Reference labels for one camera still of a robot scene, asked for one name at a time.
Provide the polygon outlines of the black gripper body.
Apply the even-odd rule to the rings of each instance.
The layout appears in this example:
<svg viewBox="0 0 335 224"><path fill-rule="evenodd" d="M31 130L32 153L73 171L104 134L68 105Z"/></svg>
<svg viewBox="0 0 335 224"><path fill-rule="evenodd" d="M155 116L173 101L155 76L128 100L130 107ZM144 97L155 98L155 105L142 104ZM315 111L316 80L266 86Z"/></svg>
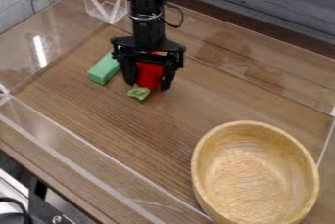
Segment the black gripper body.
<svg viewBox="0 0 335 224"><path fill-rule="evenodd" d="M135 63L148 63L160 66L173 64L174 69L185 66L186 47L167 38L163 38L155 46L140 46L132 36L114 37L110 39L112 44L112 58L120 67L132 66Z"/></svg>

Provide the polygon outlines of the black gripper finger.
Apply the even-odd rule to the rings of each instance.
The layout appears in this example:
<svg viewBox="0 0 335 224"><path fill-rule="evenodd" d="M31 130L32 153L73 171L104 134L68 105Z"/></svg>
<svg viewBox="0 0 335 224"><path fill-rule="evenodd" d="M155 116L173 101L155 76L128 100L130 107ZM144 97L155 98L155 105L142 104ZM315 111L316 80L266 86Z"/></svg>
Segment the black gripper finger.
<svg viewBox="0 0 335 224"><path fill-rule="evenodd" d="M124 81L134 86L139 77L138 62L124 56L118 57L118 63L123 74Z"/></svg>
<svg viewBox="0 0 335 224"><path fill-rule="evenodd" d="M162 75L159 79L159 89L162 91L170 89L178 69L179 69L179 63L177 60L169 59L162 65Z"/></svg>

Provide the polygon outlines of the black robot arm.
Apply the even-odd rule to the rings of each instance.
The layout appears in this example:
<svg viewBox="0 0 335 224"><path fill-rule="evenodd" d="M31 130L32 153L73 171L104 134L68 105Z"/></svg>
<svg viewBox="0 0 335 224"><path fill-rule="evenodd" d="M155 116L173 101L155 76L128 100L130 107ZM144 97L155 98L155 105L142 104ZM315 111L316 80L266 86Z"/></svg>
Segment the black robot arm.
<svg viewBox="0 0 335 224"><path fill-rule="evenodd" d="M171 87L175 73L185 66L186 47L166 37L165 25L178 28L182 23L170 24L165 19L165 7L173 7L167 0L127 0L132 35L110 39L112 58L116 60L124 81L139 86L139 79L155 73L158 89Z"/></svg>

